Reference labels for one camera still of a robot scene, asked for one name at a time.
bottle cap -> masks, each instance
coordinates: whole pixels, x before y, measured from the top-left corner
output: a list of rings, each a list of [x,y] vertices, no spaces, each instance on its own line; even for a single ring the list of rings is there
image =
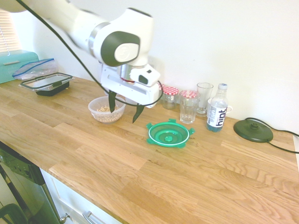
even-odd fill
[[[224,84],[224,83],[220,83],[218,85],[218,89],[220,89],[220,90],[227,90],[228,89],[228,85]]]

window blind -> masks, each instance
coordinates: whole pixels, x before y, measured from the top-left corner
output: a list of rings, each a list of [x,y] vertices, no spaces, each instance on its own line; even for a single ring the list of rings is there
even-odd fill
[[[20,40],[16,34],[9,12],[0,9],[0,52],[20,50]]]

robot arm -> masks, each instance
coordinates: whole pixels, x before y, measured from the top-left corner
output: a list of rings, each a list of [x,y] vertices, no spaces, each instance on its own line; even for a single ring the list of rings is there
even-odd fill
[[[102,85],[123,96],[128,91],[139,92],[140,96],[130,99],[140,104],[153,103],[158,98],[157,80],[160,74],[148,64],[148,52],[153,38],[153,18],[141,11],[128,8],[119,18],[106,21],[103,18],[71,4],[68,0],[23,0],[41,17],[65,31],[81,49],[94,56],[109,68],[129,64],[132,66],[131,84],[120,83],[113,74],[101,78]],[[0,0],[0,7],[21,11],[15,0]],[[123,85],[127,88],[116,88]]]

jar lid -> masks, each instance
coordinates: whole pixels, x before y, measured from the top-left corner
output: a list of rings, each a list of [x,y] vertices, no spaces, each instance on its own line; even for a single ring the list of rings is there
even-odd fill
[[[178,94],[178,88],[171,87],[171,86],[163,86],[163,92],[166,95],[177,95]]]
[[[181,91],[180,95],[185,98],[196,98],[198,96],[198,93],[193,90],[183,90]]]
[[[160,83],[158,83],[158,85],[159,85],[159,90],[162,90]],[[166,86],[164,84],[162,84],[162,87],[163,87],[163,90],[164,90]]]

clear glass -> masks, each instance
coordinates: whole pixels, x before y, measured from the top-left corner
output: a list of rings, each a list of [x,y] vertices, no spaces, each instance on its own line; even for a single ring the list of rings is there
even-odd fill
[[[192,124],[195,121],[199,96],[198,93],[195,98],[186,98],[180,95],[180,121],[184,124]]]
[[[200,117],[206,116],[207,101],[211,97],[213,85],[210,83],[198,83],[197,92],[200,94],[200,101],[196,110],[196,115]]]
[[[172,110],[176,108],[178,95],[163,95],[163,107],[168,110]]]

